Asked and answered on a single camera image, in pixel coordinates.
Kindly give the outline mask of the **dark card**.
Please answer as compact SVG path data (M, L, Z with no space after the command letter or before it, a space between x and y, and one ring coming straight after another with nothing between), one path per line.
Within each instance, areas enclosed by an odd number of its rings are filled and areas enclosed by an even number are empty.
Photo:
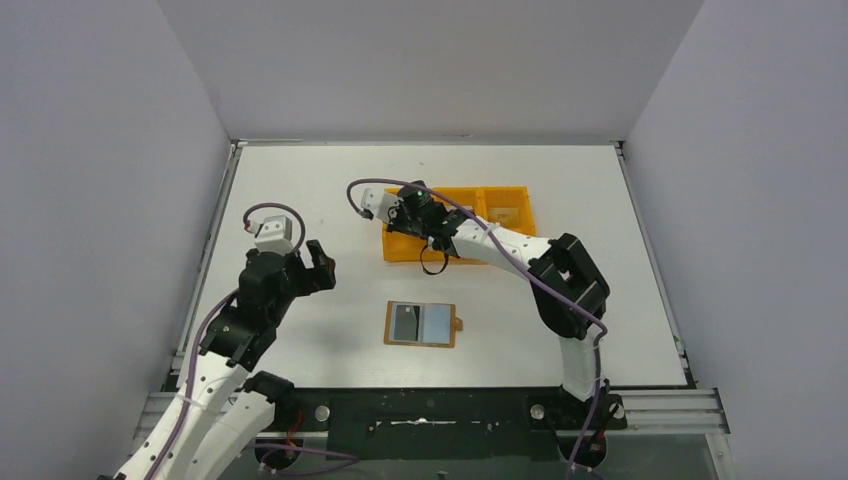
M423 307L417 304L396 304L389 339L394 342L418 342L420 337Z

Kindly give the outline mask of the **tan leather card holder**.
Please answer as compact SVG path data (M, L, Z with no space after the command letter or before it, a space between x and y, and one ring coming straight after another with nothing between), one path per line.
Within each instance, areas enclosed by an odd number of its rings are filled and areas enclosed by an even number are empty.
M417 304L423 307L421 330L418 342L394 342L389 339L390 326L393 318L393 307L398 303ZM386 345L454 348L456 344L456 335L463 330L463 320L458 317L456 306L454 304L388 301L383 343Z

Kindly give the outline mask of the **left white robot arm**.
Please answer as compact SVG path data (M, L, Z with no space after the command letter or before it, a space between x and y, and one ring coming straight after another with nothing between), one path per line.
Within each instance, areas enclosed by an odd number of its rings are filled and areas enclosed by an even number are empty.
M262 429L296 418L293 383L255 368L293 301L336 285L335 260L317 240L306 246L311 266L297 251L247 252L237 289L213 307L187 351L183 385L115 478L213 473Z

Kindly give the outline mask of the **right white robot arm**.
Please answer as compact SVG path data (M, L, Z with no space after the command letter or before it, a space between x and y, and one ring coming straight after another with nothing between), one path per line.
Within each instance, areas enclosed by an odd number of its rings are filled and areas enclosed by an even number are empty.
M600 342L608 282L576 236L536 237L489 222L421 181L397 193L369 194L362 207L387 230L424 241L447 258L470 259L528 281L543 324L559 338L568 393L564 417L578 427L602 413Z

